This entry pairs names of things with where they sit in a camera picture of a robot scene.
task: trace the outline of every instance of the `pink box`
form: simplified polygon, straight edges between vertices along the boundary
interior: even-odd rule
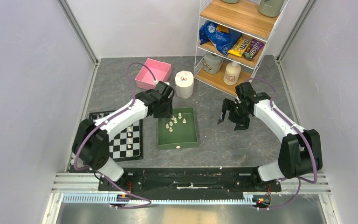
[[[149,67],[158,81],[168,81],[169,76],[172,73],[171,64],[165,62],[159,62],[148,58],[145,62],[145,65]],[[151,76],[150,72],[143,66],[138,75],[135,77],[135,82],[139,88],[145,90],[154,89],[154,87],[156,87],[154,84],[153,76]]]

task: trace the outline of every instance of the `green box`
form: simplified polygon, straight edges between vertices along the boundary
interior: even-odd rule
[[[182,119],[178,118],[178,113],[182,113]],[[172,132],[165,127],[170,118],[158,119],[158,148],[196,148],[198,147],[197,128],[195,127],[194,110],[191,107],[173,109],[173,115],[177,118],[177,123],[173,124]]]

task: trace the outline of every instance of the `robotic arm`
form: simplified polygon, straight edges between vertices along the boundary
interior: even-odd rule
[[[249,115],[251,114],[262,120],[281,141],[278,160],[257,169],[262,181],[284,177],[290,179],[312,172],[310,154],[307,150],[302,150],[305,143],[293,127],[302,131],[310,144],[317,170],[322,168],[320,136],[317,131],[306,130],[273,105],[273,108],[282,114],[286,121],[289,121],[291,124],[289,125],[271,108],[271,97],[264,92],[256,94],[250,82],[236,86],[235,91],[238,95],[235,101],[224,99],[218,124],[224,121],[226,111],[229,111],[228,119],[236,124],[234,130],[245,130],[249,128]]]
[[[84,145],[79,154],[79,159],[84,165],[97,170],[112,181],[117,181],[123,175],[124,170],[109,157],[109,141],[114,136],[133,122],[153,114],[154,118],[169,118],[172,116],[172,98],[174,90],[168,84],[159,82],[153,90],[140,92],[135,96],[135,102],[131,102],[114,113],[96,120],[85,119],[77,130],[72,146],[73,153],[77,153],[79,146],[86,136],[98,125],[105,122],[99,130]],[[120,113],[124,108],[129,108],[125,113]]]

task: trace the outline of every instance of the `white roll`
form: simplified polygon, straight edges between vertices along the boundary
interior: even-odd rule
[[[194,76],[189,71],[180,71],[175,76],[176,94],[178,97],[187,99],[193,94]]]

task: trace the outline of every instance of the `chessboard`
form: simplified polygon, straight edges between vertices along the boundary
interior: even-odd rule
[[[89,114],[89,119],[94,121],[108,116],[114,111],[93,112]],[[138,120],[123,129],[109,142],[109,153],[115,162],[140,160],[143,159],[143,120]],[[73,168],[75,155],[72,154],[70,161],[70,172],[78,172]]]

